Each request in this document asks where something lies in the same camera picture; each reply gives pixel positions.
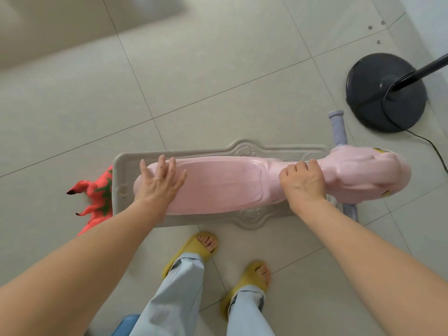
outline hand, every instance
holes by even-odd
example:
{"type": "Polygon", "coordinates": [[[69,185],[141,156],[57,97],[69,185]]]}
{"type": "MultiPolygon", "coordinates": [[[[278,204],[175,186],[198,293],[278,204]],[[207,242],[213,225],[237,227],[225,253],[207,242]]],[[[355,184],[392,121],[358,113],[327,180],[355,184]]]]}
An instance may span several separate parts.
{"type": "Polygon", "coordinates": [[[165,156],[159,157],[154,177],[149,173],[145,161],[140,162],[142,181],[134,198],[134,203],[150,209],[155,223],[164,220],[168,205],[174,200],[187,178],[187,171],[183,170],[180,178],[173,184],[176,174],[176,159],[169,160],[168,167],[165,156]]]}
{"type": "Polygon", "coordinates": [[[327,202],[322,170],[315,159],[308,165],[303,161],[288,165],[279,177],[291,210],[300,217],[310,204],[327,202]]]}

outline red inflatable animal toy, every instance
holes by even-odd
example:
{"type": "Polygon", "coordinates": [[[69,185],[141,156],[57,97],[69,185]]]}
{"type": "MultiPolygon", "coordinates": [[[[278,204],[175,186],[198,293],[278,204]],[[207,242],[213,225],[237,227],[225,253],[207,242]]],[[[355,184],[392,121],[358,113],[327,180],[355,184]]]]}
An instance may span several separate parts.
{"type": "Polygon", "coordinates": [[[67,194],[81,192],[87,193],[87,196],[92,200],[92,205],[87,206],[83,212],[77,213],[76,215],[85,216],[91,213],[92,216],[87,225],[78,233],[78,236],[112,217],[112,166],[95,182],[88,180],[77,182],[67,194]]]}

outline forearm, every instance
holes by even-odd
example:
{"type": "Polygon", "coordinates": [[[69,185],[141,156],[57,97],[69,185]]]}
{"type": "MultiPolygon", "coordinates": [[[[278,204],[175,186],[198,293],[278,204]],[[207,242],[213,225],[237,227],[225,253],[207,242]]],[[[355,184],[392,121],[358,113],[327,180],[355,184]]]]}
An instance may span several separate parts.
{"type": "Polygon", "coordinates": [[[301,214],[339,263],[355,291],[391,336],[448,330],[448,283],[331,204],[301,214]]]}
{"type": "Polygon", "coordinates": [[[83,335],[153,223],[138,205],[74,238],[0,288],[8,335],[83,335]]]}

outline pink rocking horse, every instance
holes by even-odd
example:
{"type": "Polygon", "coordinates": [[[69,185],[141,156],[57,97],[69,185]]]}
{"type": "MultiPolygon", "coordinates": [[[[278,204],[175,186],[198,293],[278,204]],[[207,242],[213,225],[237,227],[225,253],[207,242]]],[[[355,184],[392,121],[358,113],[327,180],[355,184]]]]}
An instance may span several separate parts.
{"type": "MultiPolygon", "coordinates": [[[[356,204],[390,196],[411,177],[406,161],[388,150],[348,145],[343,111],[329,114],[336,147],[318,160],[327,194],[343,203],[344,213],[357,220],[356,204]]],[[[280,203],[286,199],[280,171],[292,162],[274,158],[208,156],[178,159],[176,174],[187,180],[167,214],[211,214],[280,203]]],[[[157,163],[148,169],[155,173],[157,163]]],[[[140,177],[134,183],[134,193],[140,177]]]]}

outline yellow slipper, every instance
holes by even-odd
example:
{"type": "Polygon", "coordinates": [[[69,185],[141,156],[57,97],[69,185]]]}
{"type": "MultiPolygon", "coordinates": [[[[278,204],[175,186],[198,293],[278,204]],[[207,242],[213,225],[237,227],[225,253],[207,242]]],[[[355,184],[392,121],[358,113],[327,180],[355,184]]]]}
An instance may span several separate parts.
{"type": "Polygon", "coordinates": [[[230,305],[230,301],[232,300],[233,296],[235,296],[243,286],[255,285],[264,292],[266,292],[267,285],[263,283],[260,276],[255,272],[255,270],[257,270],[262,265],[266,265],[266,263],[263,261],[254,261],[251,264],[249,264],[248,267],[244,270],[243,277],[241,277],[237,286],[234,287],[231,291],[229,291],[227,295],[225,295],[225,297],[221,300],[221,312],[226,319],[228,319],[227,312],[228,307],[230,305]]]}
{"type": "Polygon", "coordinates": [[[190,239],[185,242],[185,244],[182,246],[182,248],[179,249],[177,254],[168,262],[168,264],[165,266],[165,269],[162,272],[162,278],[165,279],[165,277],[168,275],[168,272],[171,270],[172,265],[174,264],[175,260],[179,258],[181,254],[184,252],[191,252],[193,254],[198,254],[201,256],[201,258],[206,262],[212,254],[216,252],[216,248],[213,249],[212,252],[208,252],[208,250],[201,244],[200,241],[198,241],[198,236],[207,236],[213,238],[215,241],[218,241],[218,238],[211,233],[211,232],[198,232],[194,234],[190,239]]]}

